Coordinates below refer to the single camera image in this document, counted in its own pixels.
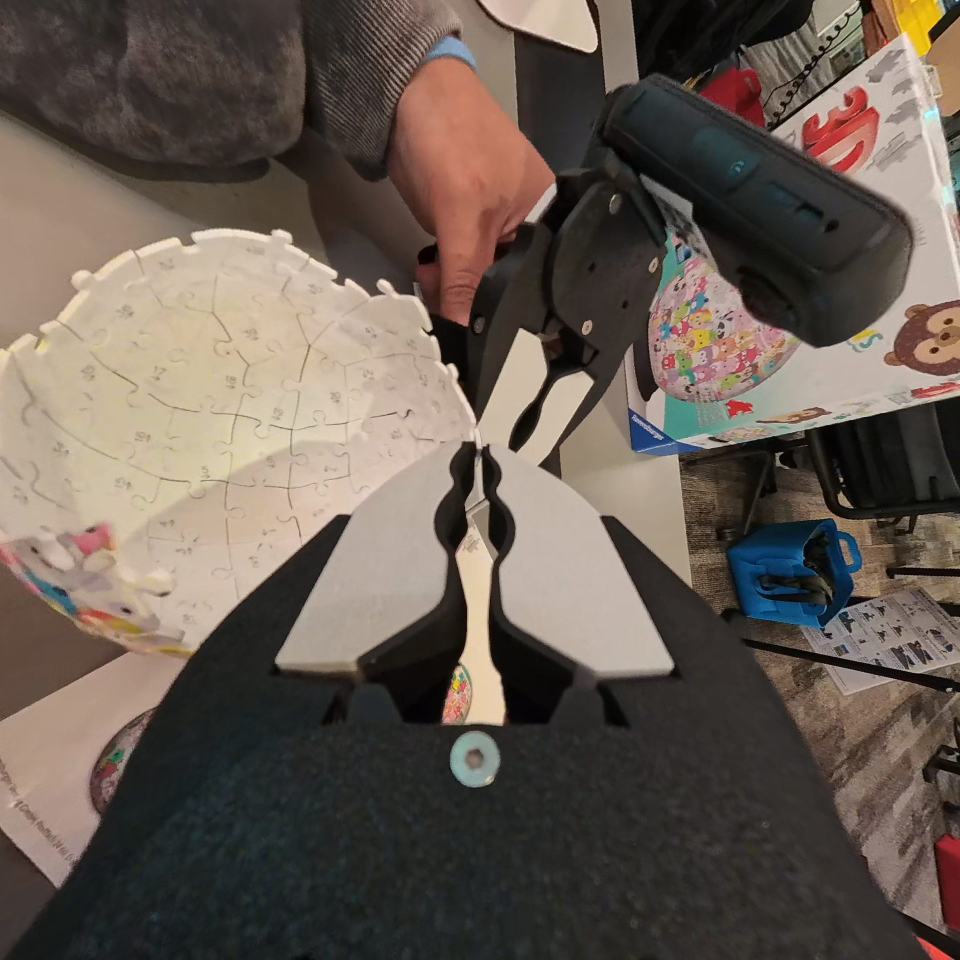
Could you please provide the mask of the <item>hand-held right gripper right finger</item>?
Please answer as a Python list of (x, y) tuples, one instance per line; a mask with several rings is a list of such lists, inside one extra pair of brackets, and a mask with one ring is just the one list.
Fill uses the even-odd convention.
[(488, 645), (508, 724), (547, 724), (565, 695), (662, 679), (675, 660), (628, 561), (642, 544), (563, 480), (509, 448), (482, 450), (496, 551)]

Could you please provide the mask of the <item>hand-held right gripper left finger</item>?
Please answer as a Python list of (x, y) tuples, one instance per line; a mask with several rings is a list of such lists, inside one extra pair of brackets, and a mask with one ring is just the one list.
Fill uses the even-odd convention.
[(455, 555), (476, 453), (444, 442), (356, 507), (279, 648), (280, 672), (379, 684), (405, 719), (440, 721), (466, 645)]

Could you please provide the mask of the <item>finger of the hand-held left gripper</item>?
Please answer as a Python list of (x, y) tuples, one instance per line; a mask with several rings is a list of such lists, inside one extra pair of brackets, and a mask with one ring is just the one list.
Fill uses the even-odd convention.
[(545, 462), (574, 425), (594, 385), (594, 378), (584, 369), (549, 373), (512, 430), (511, 450), (534, 465)]
[(512, 443), (522, 416), (533, 409), (533, 430), (524, 443), (558, 443), (559, 396), (556, 384), (546, 387), (548, 375), (542, 341), (527, 330), (517, 330), (484, 411), (478, 415), (479, 439)]

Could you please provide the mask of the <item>colourful puzzle ball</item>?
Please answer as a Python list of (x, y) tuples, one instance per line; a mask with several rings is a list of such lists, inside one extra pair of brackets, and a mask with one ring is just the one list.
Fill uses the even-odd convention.
[(327, 523), (474, 413), (426, 307), (289, 233), (79, 271), (1, 353), (2, 564), (127, 650), (189, 656)]

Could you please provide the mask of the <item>person's left forearm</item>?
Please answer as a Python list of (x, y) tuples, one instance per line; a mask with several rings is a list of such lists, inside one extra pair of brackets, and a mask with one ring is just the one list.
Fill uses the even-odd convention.
[(444, 2), (6, 1), (2, 110), (151, 176), (237, 171), (309, 128), (376, 182), (403, 91), (448, 41), (471, 58)]

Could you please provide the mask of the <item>colourful puzzle box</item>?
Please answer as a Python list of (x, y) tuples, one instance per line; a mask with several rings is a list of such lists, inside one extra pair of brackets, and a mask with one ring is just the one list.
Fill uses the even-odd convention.
[(625, 360), (633, 452), (672, 456), (958, 398), (958, 210), (927, 67), (900, 37), (774, 129), (908, 216), (902, 291), (825, 348), (753, 318), (669, 230), (649, 329)]

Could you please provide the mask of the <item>puzzle instruction sheet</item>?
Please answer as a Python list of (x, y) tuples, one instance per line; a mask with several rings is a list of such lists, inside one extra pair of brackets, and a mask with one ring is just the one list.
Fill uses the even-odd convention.
[[(447, 726), (502, 724), (505, 702), (481, 623), (493, 558), (474, 525), (457, 554), (467, 635), (443, 708)], [(125, 653), (1, 724), (2, 835), (55, 888), (64, 884), (100, 822), (90, 777), (121, 731), (162, 701), (181, 656)]]

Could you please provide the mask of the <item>person's left hand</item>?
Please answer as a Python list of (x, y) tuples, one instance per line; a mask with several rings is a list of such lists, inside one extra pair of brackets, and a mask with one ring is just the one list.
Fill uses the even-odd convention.
[(416, 280), (432, 313), (461, 326), (497, 247), (513, 240), (555, 176), (474, 70), (443, 56), (421, 66), (398, 103), (390, 181), (437, 244)]

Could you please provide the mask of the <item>red fabric bag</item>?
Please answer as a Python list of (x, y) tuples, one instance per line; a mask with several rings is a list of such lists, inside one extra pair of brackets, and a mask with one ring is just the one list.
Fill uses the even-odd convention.
[(711, 76), (699, 95), (761, 129), (766, 128), (762, 85), (752, 68), (730, 66)]

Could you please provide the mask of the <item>blue tote bag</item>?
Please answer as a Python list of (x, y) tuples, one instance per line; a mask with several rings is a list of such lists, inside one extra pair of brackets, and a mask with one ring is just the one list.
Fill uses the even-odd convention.
[(848, 606), (862, 557), (834, 520), (775, 523), (726, 551), (740, 611), (755, 620), (813, 630)]

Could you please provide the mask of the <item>blue wristband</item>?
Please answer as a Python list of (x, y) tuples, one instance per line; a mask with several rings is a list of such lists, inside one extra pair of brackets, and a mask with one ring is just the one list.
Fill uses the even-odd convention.
[(426, 66), (444, 59), (464, 64), (474, 73), (477, 71), (472, 50), (456, 34), (445, 35), (438, 39), (426, 52), (420, 65)]

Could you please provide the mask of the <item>black office chair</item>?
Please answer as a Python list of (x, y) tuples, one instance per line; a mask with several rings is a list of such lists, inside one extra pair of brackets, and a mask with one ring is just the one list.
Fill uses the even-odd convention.
[(693, 467), (748, 462), (752, 485), (739, 527), (744, 539), (755, 525), (762, 498), (777, 491), (777, 457), (800, 456), (815, 474), (825, 506), (847, 521), (888, 522), (959, 514), (959, 398), (902, 407), (788, 438), (762, 438), (728, 449), (685, 454)]

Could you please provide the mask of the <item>printed instruction sign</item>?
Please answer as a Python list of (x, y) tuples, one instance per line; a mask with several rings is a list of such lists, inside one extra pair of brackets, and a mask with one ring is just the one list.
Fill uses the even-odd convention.
[(818, 654), (861, 666), (919, 676), (959, 665), (958, 618), (921, 588), (849, 606), (823, 628), (799, 630)]

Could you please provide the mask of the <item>red plastic bin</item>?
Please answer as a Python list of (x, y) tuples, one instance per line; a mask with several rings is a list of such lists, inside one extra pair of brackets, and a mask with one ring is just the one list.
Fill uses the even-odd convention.
[(943, 922), (959, 930), (959, 838), (943, 834), (934, 844), (934, 860)]

